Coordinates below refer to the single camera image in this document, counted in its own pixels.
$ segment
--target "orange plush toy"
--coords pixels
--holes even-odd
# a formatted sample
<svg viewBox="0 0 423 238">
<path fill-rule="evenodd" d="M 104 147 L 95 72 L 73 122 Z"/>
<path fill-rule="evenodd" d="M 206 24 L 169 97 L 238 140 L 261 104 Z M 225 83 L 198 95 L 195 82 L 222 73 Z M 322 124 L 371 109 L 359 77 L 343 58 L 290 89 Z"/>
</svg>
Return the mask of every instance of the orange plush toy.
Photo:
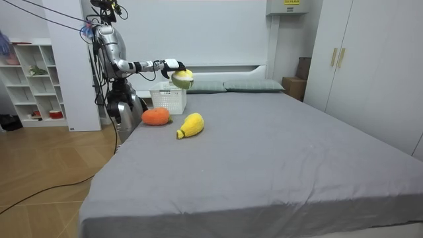
<svg viewBox="0 0 423 238">
<path fill-rule="evenodd" d="M 172 122 L 171 115 L 166 108 L 154 108 L 146 110 L 141 119 L 150 126 L 161 126 Z"/>
</svg>

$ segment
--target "plastic basket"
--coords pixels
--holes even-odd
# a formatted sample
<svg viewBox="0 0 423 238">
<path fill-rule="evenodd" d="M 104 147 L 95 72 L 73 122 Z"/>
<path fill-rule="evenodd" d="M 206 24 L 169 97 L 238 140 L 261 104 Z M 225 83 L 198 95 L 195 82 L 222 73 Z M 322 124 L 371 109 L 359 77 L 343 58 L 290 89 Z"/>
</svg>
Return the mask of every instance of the plastic basket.
<svg viewBox="0 0 423 238">
<path fill-rule="evenodd" d="M 180 115 L 186 106 L 186 90 L 170 82 L 159 82 L 150 88 L 154 108 L 164 107 L 171 115 Z"/>
</svg>

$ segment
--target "wooden floor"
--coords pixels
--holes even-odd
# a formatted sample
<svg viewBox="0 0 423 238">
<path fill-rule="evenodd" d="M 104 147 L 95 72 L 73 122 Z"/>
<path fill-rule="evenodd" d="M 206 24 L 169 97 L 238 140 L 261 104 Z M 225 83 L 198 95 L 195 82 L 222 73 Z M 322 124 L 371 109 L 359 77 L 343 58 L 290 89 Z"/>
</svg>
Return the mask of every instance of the wooden floor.
<svg viewBox="0 0 423 238">
<path fill-rule="evenodd" d="M 0 132 L 0 212 L 39 190 L 79 182 L 111 158 L 114 130 L 22 128 Z M 78 211 L 90 182 L 55 188 L 0 215 L 0 237 L 76 238 Z"/>
</svg>

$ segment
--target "gray pillow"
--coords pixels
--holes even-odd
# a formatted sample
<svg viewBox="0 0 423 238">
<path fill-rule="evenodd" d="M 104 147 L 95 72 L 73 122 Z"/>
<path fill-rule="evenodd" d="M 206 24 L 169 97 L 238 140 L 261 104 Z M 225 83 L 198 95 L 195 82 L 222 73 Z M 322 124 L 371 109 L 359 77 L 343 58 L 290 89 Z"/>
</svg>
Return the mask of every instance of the gray pillow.
<svg viewBox="0 0 423 238">
<path fill-rule="evenodd" d="M 223 82 L 220 81 L 195 81 L 193 86 L 186 90 L 188 94 L 194 93 L 226 93 Z"/>
<path fill-rule="evenodd" d="M 228 92 L 275 93 L 284 88 L 271 79 L 228 80 L 223 84 Z"/>
</svg>

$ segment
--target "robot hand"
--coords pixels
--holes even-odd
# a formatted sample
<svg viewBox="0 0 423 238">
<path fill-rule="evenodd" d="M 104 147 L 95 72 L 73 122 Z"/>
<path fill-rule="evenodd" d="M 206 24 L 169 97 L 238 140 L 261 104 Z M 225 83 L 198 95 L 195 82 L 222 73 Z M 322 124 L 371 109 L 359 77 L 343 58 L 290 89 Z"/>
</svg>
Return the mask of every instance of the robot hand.
<svg viewBox="0 0 423 238">
<path fill-rule="evenodd" d="M 161 70 L 161 74 L 163 77 L 169 79 L 167 75 L 170 71 L 186 71 L 185 65 L 182 62 L 176 61 L 175 59 L 165 59 L 163 60 L 163 69 Z"/>
</svg>

